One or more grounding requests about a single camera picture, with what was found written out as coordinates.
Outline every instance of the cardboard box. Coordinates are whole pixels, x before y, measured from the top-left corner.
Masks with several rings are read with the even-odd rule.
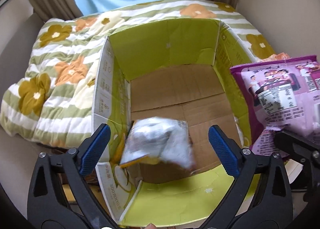
[[[97,74],[92,127],[107,123],[111,128],[96,170],[117,223],[188,227],[217,207],[233,177],[219,165],[208,129],[217,124],[239,145],[250,145],[248,109],[229,72],[232,65],[250,62],[249,53],[239,37],[212,19],[162,20],[109,36]],[[118,166],[130,121],[152,116],[188,122],[193,174],[163,163]]]

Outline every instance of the snack bag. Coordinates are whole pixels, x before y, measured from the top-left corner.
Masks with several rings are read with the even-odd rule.
[[[320,65],[315,55],[230,70],[248,105],[254,153],[271,154],[273,131],[283,128],[320,141]]]
[[[187,123],[159,117],[136,120],[126,140],[120,167],[160,161],[192,169],[194,161]]]

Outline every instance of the purple snack bag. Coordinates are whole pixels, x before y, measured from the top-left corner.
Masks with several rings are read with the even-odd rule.
[[[237,65],[230,71],[248,105],[254,153],[270,155],[272,133],[283,128],[320,140],[320,65],[315,55]]]

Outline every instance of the floral blanket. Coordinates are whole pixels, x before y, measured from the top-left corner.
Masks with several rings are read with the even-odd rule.
[[[13,136],[52,147],[78,147],[92,134],[92,101],[108,35],[173,18],[224,21],[252,54],[274,54],[265,38],[231,6],[203,0],[162,0],[75,20],[50,19],[33,46],[25,77],[5,92],[0,123]]]

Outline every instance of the cardboard bottom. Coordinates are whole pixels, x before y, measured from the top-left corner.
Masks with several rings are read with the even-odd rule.
[[[208,141],[208,130],[214,124],[240,145],[229,101],[211,65],[162,68],[132,80],[131,119],[154,116],[188,123],[195,166],[190,172],[169,163],[140,164],[144,182],[165,183],[220,165]]]

